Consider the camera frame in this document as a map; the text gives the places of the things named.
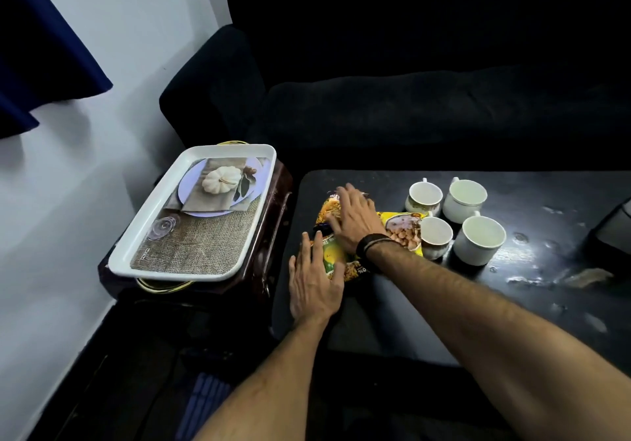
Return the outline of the person's left hand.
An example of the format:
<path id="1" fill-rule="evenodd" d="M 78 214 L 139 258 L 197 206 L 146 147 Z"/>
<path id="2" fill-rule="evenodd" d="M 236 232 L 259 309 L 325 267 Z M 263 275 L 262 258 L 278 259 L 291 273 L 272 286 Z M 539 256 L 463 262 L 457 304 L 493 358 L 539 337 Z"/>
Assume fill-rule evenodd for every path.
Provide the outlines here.
<path id="1" fill-rule="evenodd" d="M 322 265 L 322 232 L 317 231 L 312 240 L 304 232 L 298 254 L 301 256 L 300 279 L 296 289 L 289 289 L 294 325 L 323 333 L 341 303 L 332 303 L 329 299 L 330 279 Z M 335 264 L 335 267 L 344 266 L 344 262 Z"/>

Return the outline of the person's right hand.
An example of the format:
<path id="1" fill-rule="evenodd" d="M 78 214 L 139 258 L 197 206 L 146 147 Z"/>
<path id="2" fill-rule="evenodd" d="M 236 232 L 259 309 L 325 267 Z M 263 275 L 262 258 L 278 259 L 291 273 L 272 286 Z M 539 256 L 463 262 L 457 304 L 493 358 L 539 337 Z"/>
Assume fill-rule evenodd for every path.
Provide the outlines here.
<path id="1" fill-rule="evenodd" d="M 372 200 L 366 198 L 352 184 L 337 187 L 341 211 L 348 214 L 348 235 L 336 237 L 338 243 L 348 254 L 354 255 L 358 242 L 372 233 L 387 234 Z"/>

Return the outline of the yellow green snack packet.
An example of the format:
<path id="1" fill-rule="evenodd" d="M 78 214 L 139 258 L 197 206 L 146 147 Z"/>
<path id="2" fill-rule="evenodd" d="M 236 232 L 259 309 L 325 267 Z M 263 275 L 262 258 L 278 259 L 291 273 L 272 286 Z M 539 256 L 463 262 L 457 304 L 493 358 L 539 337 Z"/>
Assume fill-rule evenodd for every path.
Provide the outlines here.
<path id="1" fill-rule="evenodd" d="M 335 264 L 344 262 L 344 282 L 352 283 L 369 276 L 369 270 L 355 255 L 347 254 L 339 245 L 335 235 L 322 230 L 322 265 L 329 279 L 332 279 Z"/>

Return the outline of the yellow snack packet chickpea print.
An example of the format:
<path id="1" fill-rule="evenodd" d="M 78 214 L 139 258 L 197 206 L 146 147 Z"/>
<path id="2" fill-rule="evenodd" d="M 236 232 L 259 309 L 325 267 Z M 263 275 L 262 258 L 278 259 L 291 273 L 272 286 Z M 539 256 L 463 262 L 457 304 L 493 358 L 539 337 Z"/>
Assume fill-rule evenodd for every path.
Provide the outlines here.
<path id="1" fill-rule="evenodd" d="M 332 237 L 333 230 L 329 226 L 327 216 L 329 214 L 339 218 L 341 204 L 336 191 L 327 194 L 320 211 L 317 215 L 313 232 L 322 231 L 324 239 Z M 377 212 L 389 237 L 401 246 L 405 246 L 410 252 L 423 256 L 421 221 L 426 217 L 422 213 L 397 213 L 397 212 Z"/>

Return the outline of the person's left forearm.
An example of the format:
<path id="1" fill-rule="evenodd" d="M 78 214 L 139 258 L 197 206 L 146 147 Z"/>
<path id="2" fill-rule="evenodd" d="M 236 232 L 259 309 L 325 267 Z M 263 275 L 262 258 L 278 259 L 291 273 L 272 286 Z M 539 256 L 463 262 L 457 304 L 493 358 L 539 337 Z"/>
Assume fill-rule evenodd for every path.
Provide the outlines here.
<path id="1" fill-rule="evenodd" d="M 314 360 L 328 321 L 310 315 L 297 322 L 194 441 L 305 441 Z"/>

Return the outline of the person's right forearm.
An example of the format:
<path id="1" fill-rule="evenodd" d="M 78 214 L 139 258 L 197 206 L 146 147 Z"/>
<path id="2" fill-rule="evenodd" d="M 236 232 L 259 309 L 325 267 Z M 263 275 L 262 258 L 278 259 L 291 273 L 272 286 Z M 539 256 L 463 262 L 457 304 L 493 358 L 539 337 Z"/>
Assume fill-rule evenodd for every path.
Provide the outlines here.
<path id="1" fill-rule="evenodd" d="M 631 441 L 631 378 L 570 333 L 394 242 L 366 255 L 526 441 Z"/>

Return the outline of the dark brown side table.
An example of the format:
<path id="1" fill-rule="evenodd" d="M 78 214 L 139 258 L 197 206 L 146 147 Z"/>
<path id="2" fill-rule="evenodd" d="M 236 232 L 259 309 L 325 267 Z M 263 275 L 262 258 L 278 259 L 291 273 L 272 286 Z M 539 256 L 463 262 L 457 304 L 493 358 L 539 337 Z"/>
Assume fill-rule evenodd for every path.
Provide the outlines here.
<path id="1" fill-rule="evenodd" d="M 220 144 L 247 144 L 247 142 L 229 141 Z M 274 283 L 270 274 L 274 262 L 274 246 L 280 241 L 283 224 L 288 221 L 289 202 L 293 189 L 292 176 L 278 157 L 274 165 L 270 189 L 245 262 L 232 278 L 219 283 L 176 283 L 120 277 L 113 274 L 106 265 L 115 244 L 119 241 L 117 240 L 100 262 L 98 268 L 100 283 L 116 300 L 131 296 L 149 299 L 158 296 L 175 298 L 183 293 L 220 295 L 237 286 L 244 286 L 246 291 L 252 292 L 255 299 L 266 302 L 270 298 L 270 290 Z"/>

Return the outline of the black wristband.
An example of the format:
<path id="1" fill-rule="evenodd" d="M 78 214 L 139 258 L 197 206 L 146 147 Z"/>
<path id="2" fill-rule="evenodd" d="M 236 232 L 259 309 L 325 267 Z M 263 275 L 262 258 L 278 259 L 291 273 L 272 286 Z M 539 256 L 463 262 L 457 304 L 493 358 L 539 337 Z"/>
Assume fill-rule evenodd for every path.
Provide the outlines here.
<path id="1" fill-rule="evenodd" d="M 355 249 L 355 255 L 358 260 L 367 260 L 367 252 L 373 246 L 382 244 L 382 243 L 394 243 L 396 240 L 393 240 L 387 234 L 383 233 L 372 233 L 363 237 L 357 244 Z"/>

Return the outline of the small white cup patterned rim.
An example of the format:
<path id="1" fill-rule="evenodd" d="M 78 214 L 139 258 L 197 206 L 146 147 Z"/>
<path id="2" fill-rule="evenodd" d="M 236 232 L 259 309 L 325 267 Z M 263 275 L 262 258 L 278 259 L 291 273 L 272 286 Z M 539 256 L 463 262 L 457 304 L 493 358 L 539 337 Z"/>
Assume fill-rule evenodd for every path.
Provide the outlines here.
<path id="1" fill-rule="evenodd" d="M 430 261 L 441 258 L 453 240 L 453 229 L 441 218 L 427 216 L 420 222 L 423 257 Z"/>
<path id="2" fill-rule="evenodd" d="M 415 182 L 410 186 L 405 209 L 409 213 L 438 217 L 443 198 L 442 190 L 424 177 L 420 182 Z"/>

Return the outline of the white tray pumpkin print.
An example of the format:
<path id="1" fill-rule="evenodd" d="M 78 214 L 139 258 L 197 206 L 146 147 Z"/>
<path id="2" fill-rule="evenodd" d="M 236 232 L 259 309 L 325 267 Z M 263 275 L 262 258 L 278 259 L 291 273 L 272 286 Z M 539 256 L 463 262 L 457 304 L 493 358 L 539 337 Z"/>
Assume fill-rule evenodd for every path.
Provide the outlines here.
<path id="1" fill-rule="evenodd" d="M 276 160 L 269 144 L 185 150 L 115 244 L 108 269 L 160 282 L 232 278 L 255 238 Z"/>

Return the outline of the large white cup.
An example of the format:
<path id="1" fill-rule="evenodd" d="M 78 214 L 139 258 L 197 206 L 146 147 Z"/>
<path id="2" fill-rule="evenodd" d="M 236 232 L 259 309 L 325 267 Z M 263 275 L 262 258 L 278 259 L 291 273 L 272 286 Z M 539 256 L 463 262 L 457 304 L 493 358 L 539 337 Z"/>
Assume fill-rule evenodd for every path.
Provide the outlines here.
<path id="1" fill-rule="evenodd" d="M 492 218 L 475 211 L 465 219 L 453 243 L 453 253 L 473 267 L 486 265 L 505 243 L 504 227 Z"/>
<path id="2" fill-rule="evenodd" d="M 442 206 L 442 214 L 450 222 L 462 224 L 479 213 L 488 193 L 483 185 L 473 180 L 454 177 Z"/>

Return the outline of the blue striped mat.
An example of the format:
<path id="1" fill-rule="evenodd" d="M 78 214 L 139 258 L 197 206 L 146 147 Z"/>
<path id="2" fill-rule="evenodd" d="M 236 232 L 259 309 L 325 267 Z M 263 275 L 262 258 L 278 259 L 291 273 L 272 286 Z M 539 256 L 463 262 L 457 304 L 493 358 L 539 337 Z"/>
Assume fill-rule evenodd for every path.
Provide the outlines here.
<path id="1" fill-rule="evenodd" d="M 210 373 L 200 373 L 187 401 L 174 441 L 193 441 L 199 430 L 232 393 L 233 386 Z"/>

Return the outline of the black sofa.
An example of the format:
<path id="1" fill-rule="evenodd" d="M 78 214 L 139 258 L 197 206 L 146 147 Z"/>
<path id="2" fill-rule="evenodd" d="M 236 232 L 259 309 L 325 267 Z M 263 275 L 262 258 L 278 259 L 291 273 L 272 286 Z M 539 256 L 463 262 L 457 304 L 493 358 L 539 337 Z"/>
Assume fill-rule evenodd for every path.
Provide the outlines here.
<path id="1" fill-rule="evenodd" d="M 631 170 L 631 0 L 227 0 L 162 92 L 293 172 Z"/>

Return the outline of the black box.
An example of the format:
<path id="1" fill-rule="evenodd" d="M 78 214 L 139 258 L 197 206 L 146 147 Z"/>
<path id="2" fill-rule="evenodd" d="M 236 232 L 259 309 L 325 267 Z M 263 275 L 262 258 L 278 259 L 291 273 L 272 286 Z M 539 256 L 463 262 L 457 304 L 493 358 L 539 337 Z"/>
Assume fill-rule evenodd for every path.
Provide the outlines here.
<path id="1" fill-rule="evenodd" d="M 590 230 L 586 255 L 599 268 L 631 276 L 631 196 Z"/>

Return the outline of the blue curtain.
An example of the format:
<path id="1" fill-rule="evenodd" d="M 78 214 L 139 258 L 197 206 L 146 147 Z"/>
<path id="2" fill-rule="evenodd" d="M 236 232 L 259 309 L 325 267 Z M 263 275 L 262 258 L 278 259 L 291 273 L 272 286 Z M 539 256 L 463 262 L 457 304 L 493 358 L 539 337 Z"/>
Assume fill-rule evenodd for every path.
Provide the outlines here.
<path id="1" fill-rule="evenodd" d="M 43 105 L 112 87 L 51 0 L 0 0 L 0 140 L 38 127 Z"/>

